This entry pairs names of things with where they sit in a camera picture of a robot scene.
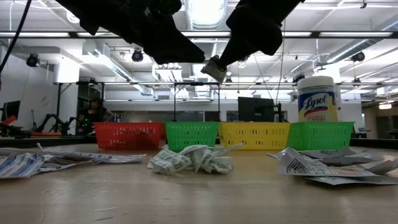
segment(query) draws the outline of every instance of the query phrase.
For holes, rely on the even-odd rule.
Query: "lysol label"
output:
[[[298,90],[300,121],[337,121],[333,86],[313,86]]]

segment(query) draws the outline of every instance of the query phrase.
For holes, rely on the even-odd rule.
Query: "computer monitor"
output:
[[[4,121],[7,118],[10,118],[12,115],[14,115],[16,118],[18,118],[20,105],[21,105],[21,101],[13,101],[13,102],[4,103],[3,108],[0,109],[2,111],[1,121]]]
[[[238,98],[239,120],[246,122],[274,122],[274,100]]]

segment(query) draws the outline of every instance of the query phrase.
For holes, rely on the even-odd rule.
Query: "wooden table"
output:
[[[146,161],[1,180],[0,223],[397,223],[398,186],[332,187],[279,175],[265,153],[232,152],[228,175],[157,175]]]

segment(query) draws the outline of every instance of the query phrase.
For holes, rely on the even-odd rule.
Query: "white lid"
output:
[[[332,77],[326,77],[326,76],[308,77],[298,81],[297,88],[302,89],[311,86],[321,86],[321,85],[334,86],[335,82],[333,81]]]

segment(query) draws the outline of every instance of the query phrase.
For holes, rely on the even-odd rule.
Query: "red basket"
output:
[[[158,149],[164,123],[94,123],[98,147],[105,150]]]

